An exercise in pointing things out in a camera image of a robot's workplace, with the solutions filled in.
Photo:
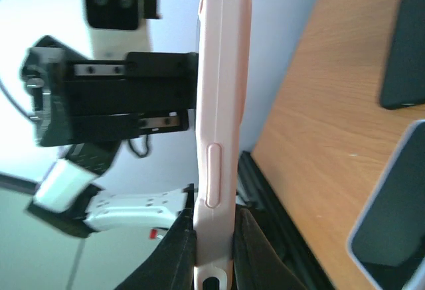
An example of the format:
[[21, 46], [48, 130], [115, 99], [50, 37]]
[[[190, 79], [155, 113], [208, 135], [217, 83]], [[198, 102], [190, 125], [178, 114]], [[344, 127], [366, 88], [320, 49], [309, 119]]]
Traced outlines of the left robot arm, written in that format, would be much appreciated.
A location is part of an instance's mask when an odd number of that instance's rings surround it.
[[90, 60], [51, 36], [30, 47], [21, 78], [33, 99], [35, 141], [66, 151], [38, 185], [28, 212], [78, 238], [124, 226], [170, 229], [194, 206], [194, 184], [152, 195], [115, 194], [96, 180], [122, 144], [143, 159], [152, 135], [188, 130], [198, 58], [129, 52], [119, 60]]

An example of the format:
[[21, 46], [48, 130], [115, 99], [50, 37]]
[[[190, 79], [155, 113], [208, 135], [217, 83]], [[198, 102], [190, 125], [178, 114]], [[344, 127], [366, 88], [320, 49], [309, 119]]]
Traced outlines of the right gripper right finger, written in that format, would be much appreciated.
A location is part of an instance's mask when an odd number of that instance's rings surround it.
[[238, 289], [305, 289], [303, 283], [278, 257], [246, 208], [236, 210], [233, 261]]

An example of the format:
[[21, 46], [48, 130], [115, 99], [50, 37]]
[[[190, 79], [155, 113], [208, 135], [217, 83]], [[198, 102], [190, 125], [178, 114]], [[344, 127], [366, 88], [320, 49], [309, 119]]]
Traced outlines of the pink phone case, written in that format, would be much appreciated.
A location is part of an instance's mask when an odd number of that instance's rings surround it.
[[252, 0], [200, 0], [195, 289], [230, 289]]

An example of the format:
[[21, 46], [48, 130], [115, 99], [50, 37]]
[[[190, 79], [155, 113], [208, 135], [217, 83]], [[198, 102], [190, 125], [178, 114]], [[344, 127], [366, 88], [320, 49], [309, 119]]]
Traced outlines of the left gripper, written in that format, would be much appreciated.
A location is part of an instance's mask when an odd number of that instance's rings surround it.
[[124, 60], [69, 59], [61, 50], [37, 66], [37, 143], [56, 147], [121, 141], [189, 128], [199, 55], [130, 52]]

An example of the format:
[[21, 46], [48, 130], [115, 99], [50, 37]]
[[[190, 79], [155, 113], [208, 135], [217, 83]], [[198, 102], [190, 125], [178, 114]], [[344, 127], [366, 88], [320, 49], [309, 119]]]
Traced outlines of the black phone case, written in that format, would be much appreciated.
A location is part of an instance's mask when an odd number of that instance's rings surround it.
[[424, 103], [424, 0], [400, 0], [379, 104], [389, 110]]

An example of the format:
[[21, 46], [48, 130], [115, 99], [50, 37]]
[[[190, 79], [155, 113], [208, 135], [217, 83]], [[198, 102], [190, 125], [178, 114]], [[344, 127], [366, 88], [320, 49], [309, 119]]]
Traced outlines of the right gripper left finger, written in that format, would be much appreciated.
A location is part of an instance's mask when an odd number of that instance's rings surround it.
[[190, 290], [196, 260], [193, 211], [184, 209], [153, 253], [116, 288], [119, 290]]

